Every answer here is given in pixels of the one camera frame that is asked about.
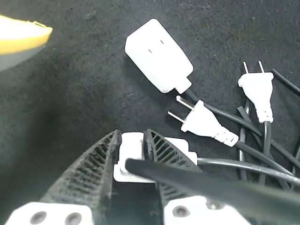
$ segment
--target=dark fabric surface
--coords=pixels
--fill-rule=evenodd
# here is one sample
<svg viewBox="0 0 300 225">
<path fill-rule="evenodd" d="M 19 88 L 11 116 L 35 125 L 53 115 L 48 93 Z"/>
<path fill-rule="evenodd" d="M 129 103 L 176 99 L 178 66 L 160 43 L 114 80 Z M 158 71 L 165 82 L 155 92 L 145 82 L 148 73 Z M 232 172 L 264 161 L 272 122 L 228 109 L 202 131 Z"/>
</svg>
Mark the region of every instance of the dark fabric surface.
<svg viewBox="0 0 300 225">
<path fill-rule="evenodd" d="M 187 139 L 201 157 L 236 158 L 234 149 L 184 134 L 180 123 L 167 117 L 176 92 L 162 94 L 147 81 L 124 52 L 126 37 L 157 18 L 193 63 L 194 91 L 235 113 L 245 102 L 237 86 L 244 60 L 249 69 L 261 60 L 265 70 L 275 67 L 300 86 L 299 11 L 296 0 L 1 0 L 0 14 L 36 20 L 54 31 L 37 56 L 0 73 L 0 222 L 14 208 L 38 200 L 79 155 L 117 128 L 152 128 Z M 272 137 L 292 152 L 300 134 L 300 99 L 273 83 Z M 236 124 L 219 121 L 238 133 Z M 280 155 L 274 157 L 289 166 Z M 238 178 L 227 168 L 204 170 Z M 149 219 L 158 219 L 157 210 L 151 211 L 157 204 L 151 201 L 153 187 L 139 186 L 144 194 L 127 187 L 113 196 L 113 205 L 125 209 L 113 213 L 112 224 L 117 219 L 141 224 L 143 215 L 157 224 Z"/>
</svg>

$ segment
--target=plug prong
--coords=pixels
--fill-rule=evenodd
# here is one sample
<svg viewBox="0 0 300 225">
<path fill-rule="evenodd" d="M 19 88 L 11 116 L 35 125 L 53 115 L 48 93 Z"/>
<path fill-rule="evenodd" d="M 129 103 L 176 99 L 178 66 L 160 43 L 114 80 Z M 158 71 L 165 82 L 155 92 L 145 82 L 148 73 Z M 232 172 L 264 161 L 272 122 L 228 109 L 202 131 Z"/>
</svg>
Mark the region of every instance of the plug prong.
<svg viewBox="0 0 300 225">
<path fill-rule="evenodd" d="M 185 121 L 182 118 L 180 118 L 179 116 L 175 115 L 174 113 L 168 111 L 168 114 L 170 116 L 172 116 L 173 118 L 177 119 L 178 121 L 180 121 L 181 123 L 185 123 Z"/>
<path fill-rule="evenodd" d="M 243 65 L 244 65 L 244 69 L 245 69 L 245 71 L 246 71 L 246 74 L 248 74 L 248 73 L 249 73 L 249 71 L 248 71 L 248 67 L 247 67 L 247 64 L 246 64 L 246 62 L 243 62 Z"/>
<path fill-rule="evenodd" d="M 262 73 L 264 73 L 263 65 L 261 61 L 258 61 L 259 67 L 261 68 Z"/>
<path fill-rule="evenodd" d="M 194 109 L 194 105 L 191 105 L 187 100 L 182 98 L 181 96 L 176 96 L 176 101 L 178 101 L 180 104 L 184 105 L 186 108 L 189 108 L 190 110 Z"/>
</svg>

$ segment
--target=black cable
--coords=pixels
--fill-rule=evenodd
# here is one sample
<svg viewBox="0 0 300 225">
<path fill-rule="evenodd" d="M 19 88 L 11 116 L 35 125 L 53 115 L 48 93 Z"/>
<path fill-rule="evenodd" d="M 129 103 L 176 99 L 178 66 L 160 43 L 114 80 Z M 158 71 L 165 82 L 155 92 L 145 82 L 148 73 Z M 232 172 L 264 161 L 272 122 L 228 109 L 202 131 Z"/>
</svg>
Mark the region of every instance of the black cable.
<svg viewBox="0 0 300 225">
<path fill-rule="evenodd" d="M 258 150 L 246 145 L 245 143 L 238 141 L 235 144 L 235 147 L 237 147 L 239 149 L 242 149 L 243 151 L 247 152 L 248 154 L 250 154 L 250 155 L 254 156 L 255 158 L 259 159 L 260 161 L 264 162 L 265 164 L 267 164 L 271 168 L 293 176 L 293 174 L 290 171 L 288 171 L 287 169 L 285 169 L 284 167 L 282 167 L 281 165 L 279 165 L 278 163 L 276 163 L 275 161 L 273 161 L 269 157 L 265 156 L 264 154 L 262 154 Z"/>
<path fill-rule="evenodd" d="M 261 165 L 254 165 L 251 163 L 240 162 L 231 159 L 219 159 L 219 158 L 198 158 L 198 163 L 204 165 L 223 165 L 223 166 L 234 167 L 239 169 L 251 170 L 257 173 L 263 173 L 281 180 L 285 180 L 287 182 L 293 183 L 294 185 L 300 187 L 299 178 Z"/>
<path fill-rule="evenodd" d="M 270 154 L 270 149 L 271 149 L 271 123 L 270 122 L 264 122 L 263 123 L 264 127 L 264 136 L 263 136 L 263 154 L 265 156 L 269 156 Z M 259 176 L 259 184 L 264 185 L 266 183 L 266 175 L 261 174 Z"/>
<path fill-rule="evenodd" d="M 251 119 L 249 118 L 249 116 L 247 115 L 247 113 L 245 112 L 243 107 L 239 107 L 238 108 L 239 113 L 241 114 L 241 116 L 243 117 L 243 119 L 247 119 L 247 121 L 251 121 Z M 289 153 L 286 149 L 284 149 L 280 144 L 278 144 L 276 141 L 271 140 L 271 145 L 277 149 L 282 155 L 284 155 L 288 160 L 290 160 L 296 167 L 298 167 L 300 169 L 300 162 L 291 154 Z"/>
<path fill-rule="evenodd" d="M 278 79 L 284 86 L 300 97 L 300 88 L 282 76 L 276 69 L 272 69 L 272 73 L 274 74 L 275 78 Z"/>
<path fill-rule="evenodd" d="M 300 197 L 294 192 L 222 180 L 171 166 L 135 159 L 127 159 L 125 165 L 130 173 L 162 182 L 183 193 L 201 195 L 231 205 L 246 216 L 256 216 L 281 224 L 298 224 L 300 221 Z"/>
<path fill-rule="evenodd" d="M 295 158 L 297 160 L 300 159 L 300 136 L 298 138 L 297 144 L 296 144 L 296 148 L 295 148 Z M 296 174 L 296 168 L 295 166 L 292 168 L 292 173 L 295 175 Z"/>
<path fill-rule="evenodd" d="M 190 93 L 193 93 L 192 90 L 188 89 L 184 92 L 184 94 L 186 94 L 187 96 L 190 95 Z M 189 96 L 191 99 L 194 98 L 195 99 L 195 94 Z M 260 137 L 263 137 L 263 134 L 262 132 L 260 132 L 259 129 L 257 129 L 251 122 L 248 122 L 244 119 L 242 119 L 241 117 L 238 117 L 238 116 L 235 116 L 235 115 L 232 115 L 228 112 L 225 112 L 223 110 L 220 110 L 214 106 L 211 106 L 207 103 L 204 103 L 204 106 L 206 108 L 208 108 L 209 110 L 211 110 L 213 113 L 217 114 L 217 115 L 220 115 L 220 116 L 223 116 L 225 118 L 228 118 L 244 127 L 246 127 L 247 129 L 255 132 L 257 135 L 259 135 Z M 271 145 L 276 149 L 278 150 L 282 155 L 284 155 L 287 159 L 289 159 L 296 167 L 298 167 L 300 169 L 300 162 L 298 160 L 295 159 L 295 157 L 289 153 L 285 148 L 283 148 L 280 144 L 278 144 L 276 141 L 274 140 L 271 140 Z"/>
<path fill-rule="evenodd" d="M 252 108 L 252 103 L 249 99 L 246 100 L 245 103 L 245 111 L 247 114 L 250 114 Z M 240 128 L 240 136 L 239 136 L 240 142 L 246 143 L 246 129 L 244 127 Z M 242 150 L 239 152 L 239 161 L 245 162 L 245 155 Z M 240 169 L 240 179 L 243 181 L 248 181 L 247 171 L 244 169 Z"/>
<path fill-rule="evenodd" d="M 238 112 L 240 113 L 241 117 L 242 117 L 244 120 L 246 120 L 246 121 L 248 121 L 248 122 L 251 122 L 250 117 L 248 116 L 248 114 L 246 113 L 245 109 L 244 109 L 242 106 L 238 107 L 237 110 L 238 110 Z M 256 133 L 254 133 L 254 132 L 251 132 L 251 134 L 252 134 L 253 137 L 255 138 L 255 140 L 256 140 L 258 146 L 262 146 L 263 143 L 262 143 L 260 137 L 259 137 Z M 272 156 L 271 152 L 270 152 L 270 154 L 269 154 L 269 157 L 270 157 L 270 159 L 272 159 L 272 160 L 274 161 L 274 157 Z M 288 188 L 289 188 L 289 185 L 288 185 L 286 182 L 283 182 L 282 180 L 279 180 L 279 183 L 280 183 L 280 185 L 281 185 L 281 187 L 282 187 L 283 189 L 288 189 Z"/>
</svg>

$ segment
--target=power plug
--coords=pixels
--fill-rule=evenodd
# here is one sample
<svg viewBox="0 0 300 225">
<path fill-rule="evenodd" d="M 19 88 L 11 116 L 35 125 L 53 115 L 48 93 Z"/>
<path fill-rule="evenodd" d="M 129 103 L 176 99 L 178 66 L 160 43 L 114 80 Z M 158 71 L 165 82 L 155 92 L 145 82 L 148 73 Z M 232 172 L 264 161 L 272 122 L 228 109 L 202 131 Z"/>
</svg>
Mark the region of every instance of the power plug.
<svg viewBox="0 0 300 225">
<path fill-rule="evenodd" d="M 238 81 L 239 87 L 254 104 L 259 122 L 268 121 L 272 123 L 273 112 L 270 100 L 273 92 L 272 80 L 274 75 L 271 72 L 266 73 L 260 61 L 258 61 L 258 65 L 261 72 L 258 73 L 249 73 L 245 62 L 243 65 L 245 74 Z"/>
<path fill-rule="evenodd" d="M 170 34 L 151 19 L 126 39 L 125 52 L 162 93 L 182 94 L 192 83 L 193 65 Z"/>
</svg>

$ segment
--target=yellow object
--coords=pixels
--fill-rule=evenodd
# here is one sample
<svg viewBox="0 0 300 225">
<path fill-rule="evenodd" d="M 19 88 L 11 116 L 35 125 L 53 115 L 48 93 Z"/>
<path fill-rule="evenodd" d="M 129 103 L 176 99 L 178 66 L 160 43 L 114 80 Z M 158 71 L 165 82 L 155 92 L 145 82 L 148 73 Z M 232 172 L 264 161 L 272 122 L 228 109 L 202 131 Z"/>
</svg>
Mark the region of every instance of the yellow object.
<svg viewBox="0 0 300 225">
<path fill-rule="evenodd" d="M 38 22 L 15 20 L 0 15 L 0 55 L 44 46 L 51 33 L 51 27 Z"/>
</svg>

